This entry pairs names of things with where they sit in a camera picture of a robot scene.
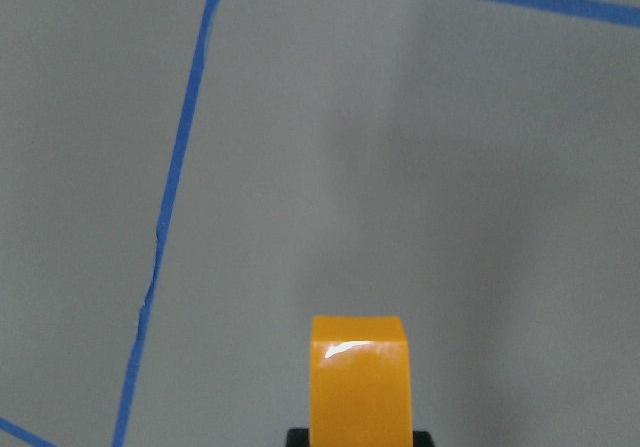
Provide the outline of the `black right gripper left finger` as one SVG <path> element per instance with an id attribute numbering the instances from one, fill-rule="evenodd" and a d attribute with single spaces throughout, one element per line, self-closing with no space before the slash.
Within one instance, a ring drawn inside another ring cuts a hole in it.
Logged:
<path id="1" fill-rule="evenodd" d="M 286 433 L 286 447 L 309 447 L 308 429 L 289 429 Z"/>

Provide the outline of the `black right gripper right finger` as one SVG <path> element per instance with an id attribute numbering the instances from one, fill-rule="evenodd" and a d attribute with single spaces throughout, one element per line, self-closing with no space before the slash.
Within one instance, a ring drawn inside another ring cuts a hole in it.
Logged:
<path id="1" fill-rule="evenodd" d="M 434 447 L 434 440 L 428 431 L 414 430 L 412 433 L 414 447 Z"/>

